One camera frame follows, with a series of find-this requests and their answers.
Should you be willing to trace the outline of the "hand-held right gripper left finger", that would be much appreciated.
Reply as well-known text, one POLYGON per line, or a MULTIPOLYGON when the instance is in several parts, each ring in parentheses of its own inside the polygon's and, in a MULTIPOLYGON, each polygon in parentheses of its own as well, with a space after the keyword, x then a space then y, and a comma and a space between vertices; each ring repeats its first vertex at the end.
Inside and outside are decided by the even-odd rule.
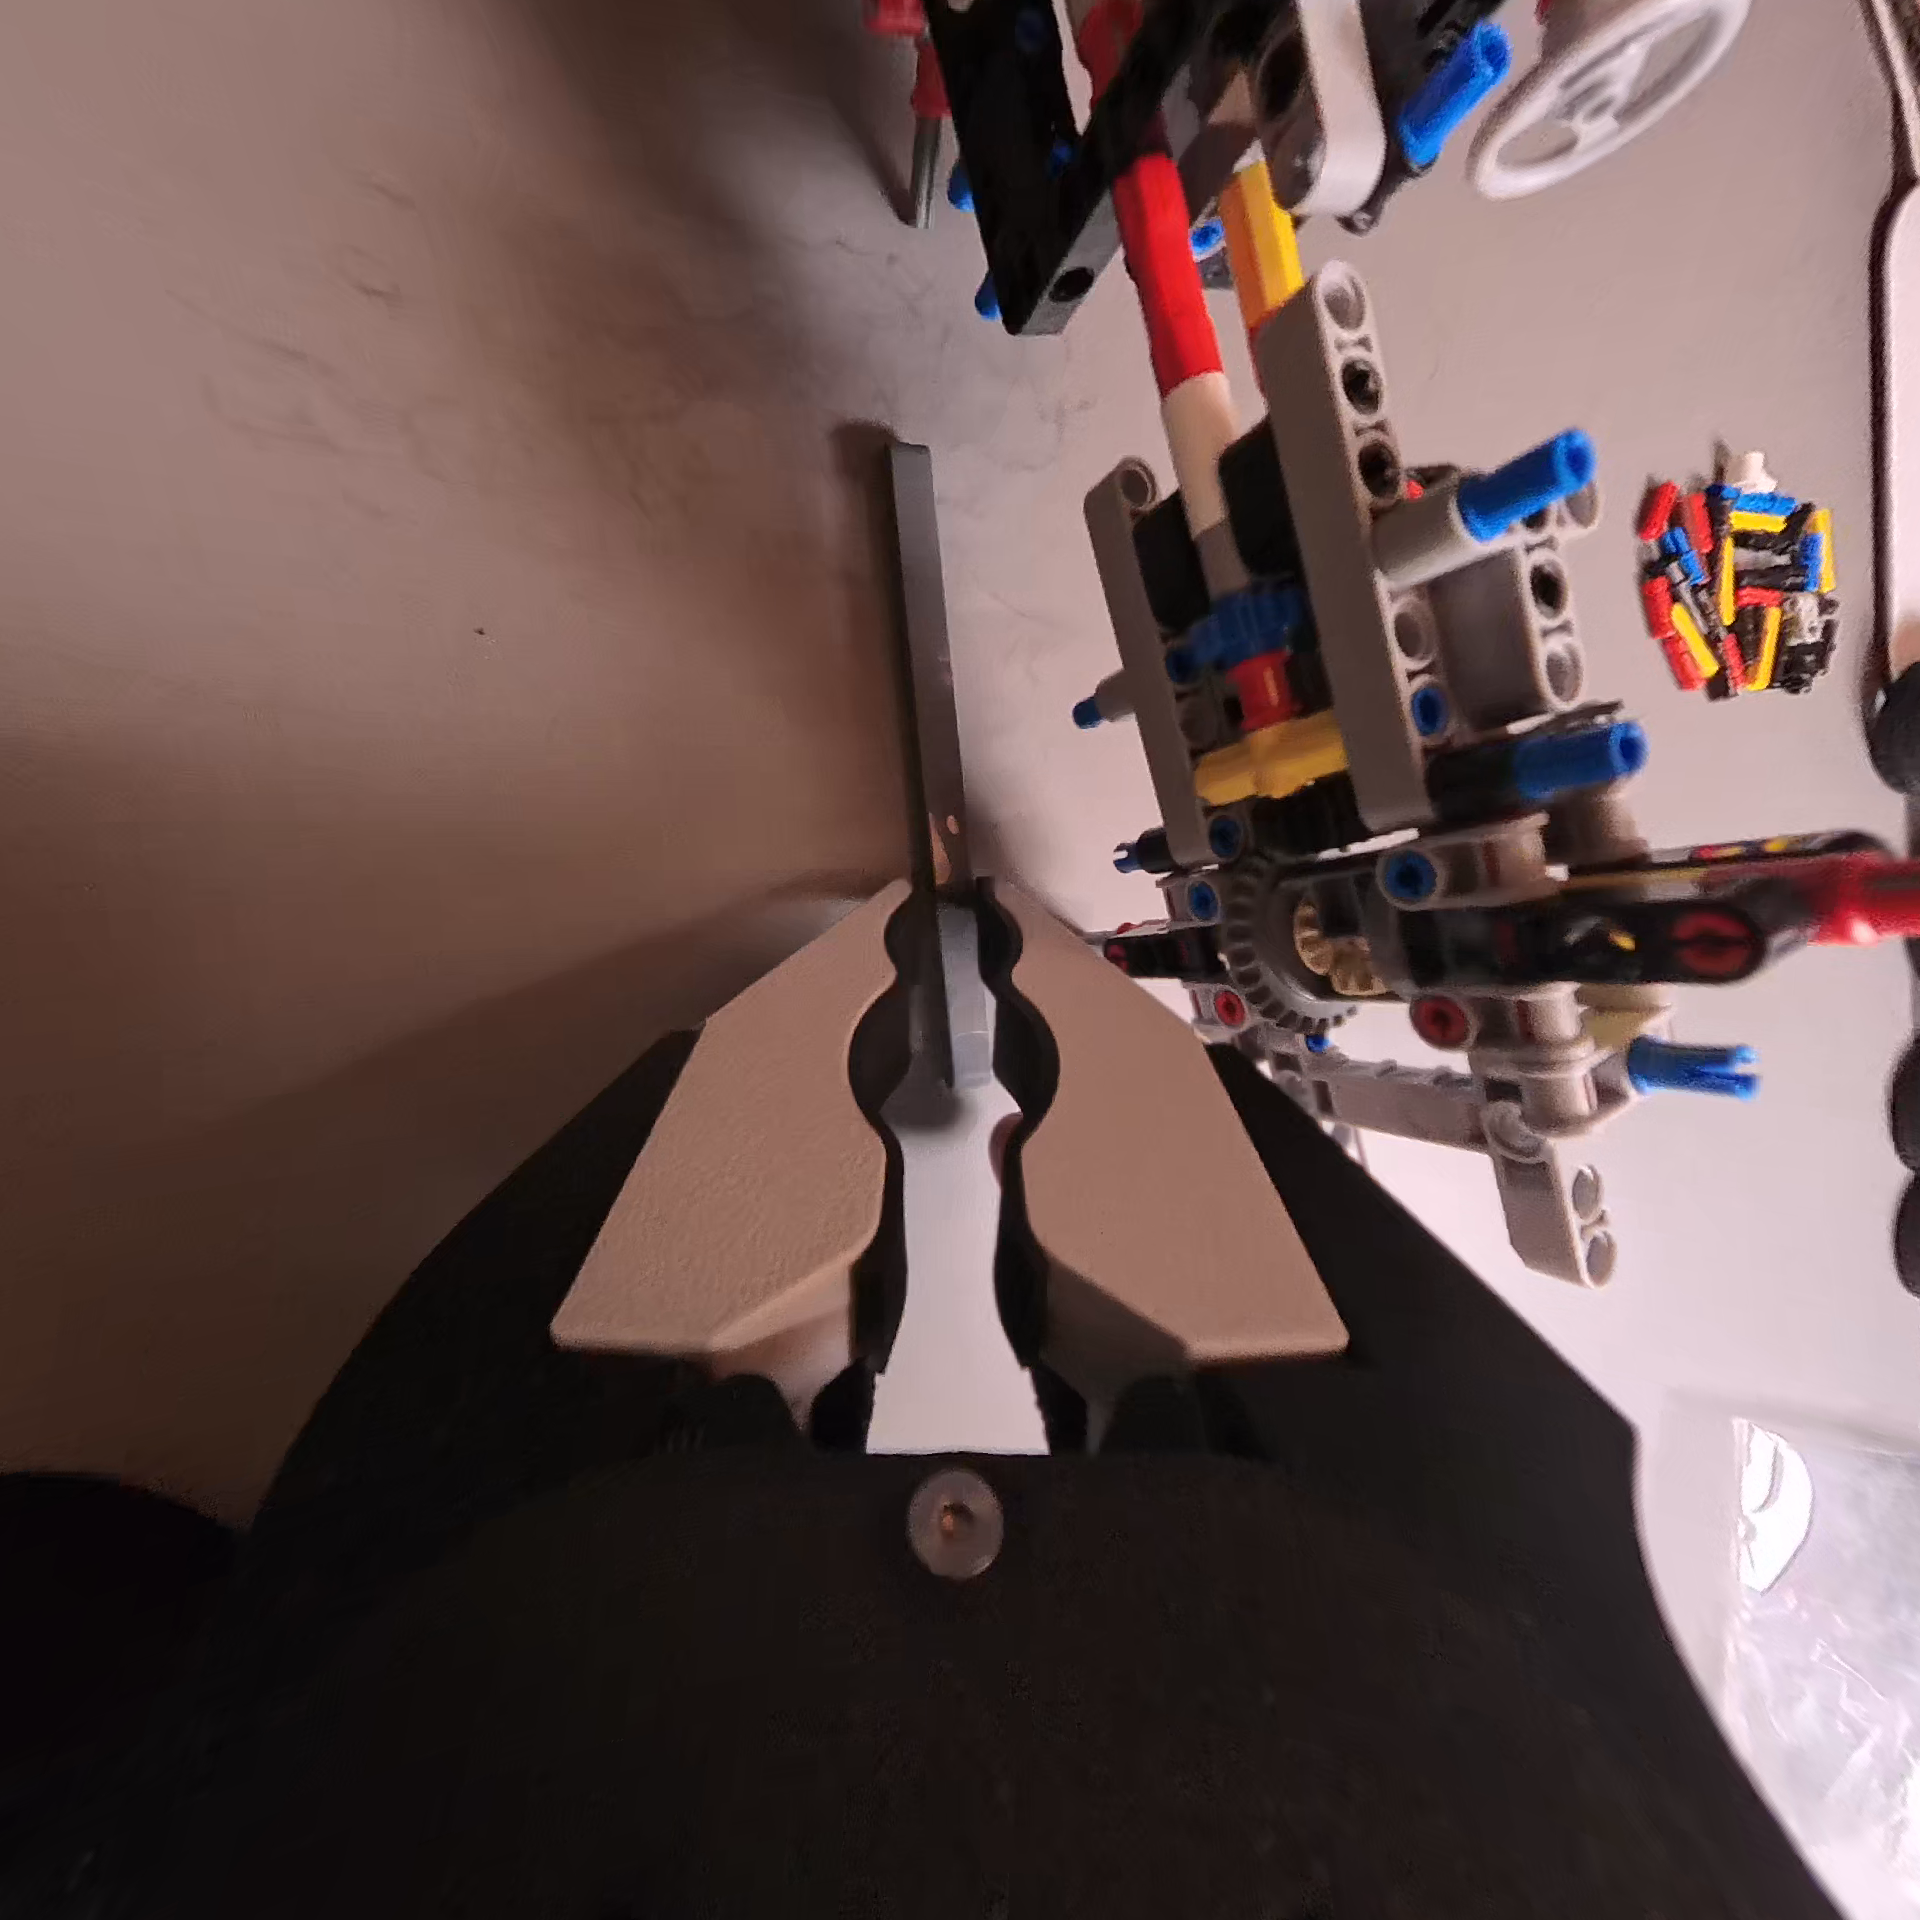
POLYGON ((709 1018, 551 1322, 556 1346, 863 1406, 904 1301, 909 883, 709 1018))

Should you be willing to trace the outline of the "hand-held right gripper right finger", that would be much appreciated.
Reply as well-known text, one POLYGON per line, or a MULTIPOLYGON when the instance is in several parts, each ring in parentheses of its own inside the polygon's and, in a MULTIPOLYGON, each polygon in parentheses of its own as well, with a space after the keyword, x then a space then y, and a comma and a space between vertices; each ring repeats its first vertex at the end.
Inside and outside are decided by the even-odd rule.
POLYGON ((1099 1450, 1145 1384, 1333 1360, 1347 1331, 1208 1049, 1008 880, 980 898, 1015 1101, 992 1280, 1045 1450, 1099 1450))

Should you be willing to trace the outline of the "thin grey lego beam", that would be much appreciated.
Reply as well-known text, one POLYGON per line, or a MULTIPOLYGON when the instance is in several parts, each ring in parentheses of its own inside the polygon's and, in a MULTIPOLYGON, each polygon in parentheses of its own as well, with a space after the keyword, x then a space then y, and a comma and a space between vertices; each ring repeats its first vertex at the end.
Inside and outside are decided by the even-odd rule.
POLYGON ((972 1094, 992 1081, 992 998, 977 963, 968 793, 931 451, 892 437, 883 472, 895 542, 919 1049, 950 1093, 972 1094))

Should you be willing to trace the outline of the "lego technic vehicle model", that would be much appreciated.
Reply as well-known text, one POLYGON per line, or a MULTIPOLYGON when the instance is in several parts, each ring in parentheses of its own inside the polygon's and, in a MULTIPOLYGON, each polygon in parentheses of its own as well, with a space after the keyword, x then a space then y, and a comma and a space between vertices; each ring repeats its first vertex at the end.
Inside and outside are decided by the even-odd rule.
POLYGON ((945 196, 976 310, 1059 333, 1119 261, 1173 486, 1086 500, 1159 822, 1116 848, 1164 916, 1095 938, 1174 980, 1333 1133, 1478 1155, 1516 1254, 1600 1288, 1598 1131, 1660 1093, 1750 1098, 1750 1048, 1672 1035, 1672 989, 1803 949, 1916 953, 1916 857, 1867 832, 1655 851, 1644 729, 1588 692, 1567 542, 1600 507, 1566 429, 1491 466, 1408 465, 1355 267, 1503 99, 1503 4, 859 4, 913 57, 911 220, 945 196))

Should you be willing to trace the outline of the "pile of small lego pieces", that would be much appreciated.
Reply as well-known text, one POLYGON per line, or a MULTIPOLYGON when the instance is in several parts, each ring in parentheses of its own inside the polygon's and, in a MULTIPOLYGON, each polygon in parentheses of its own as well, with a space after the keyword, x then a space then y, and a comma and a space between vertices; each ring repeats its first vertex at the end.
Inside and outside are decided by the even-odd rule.
POLYGON ((1758 448, 1651 478, 1637 513, 1639 609, 1669 682, 1707 705, 1807 696, 1831 669, 1839 593, 1831 513, 1758 448))

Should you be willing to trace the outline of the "white lego wheel rim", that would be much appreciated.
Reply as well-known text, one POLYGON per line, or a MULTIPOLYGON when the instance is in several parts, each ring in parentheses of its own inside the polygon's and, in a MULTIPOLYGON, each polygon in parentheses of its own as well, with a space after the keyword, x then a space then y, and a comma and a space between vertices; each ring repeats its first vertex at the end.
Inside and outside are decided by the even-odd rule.
POLYGON ((1733 48, 1745 3, 1550 3, 1541 54, 1473 137, 1470 181, 1519 201, 1619 153, 1733 48))

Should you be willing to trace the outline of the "clear plastic bag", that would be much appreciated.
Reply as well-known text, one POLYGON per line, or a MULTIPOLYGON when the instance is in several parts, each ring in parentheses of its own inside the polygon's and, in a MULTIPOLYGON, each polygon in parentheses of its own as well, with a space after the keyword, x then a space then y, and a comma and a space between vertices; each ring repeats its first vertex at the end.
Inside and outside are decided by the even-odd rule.
POLYGON ((1844 1916, 1917 1916, 1917 1443, 1669 1395, 1639 1524, 1671 1633, 1844 1916))

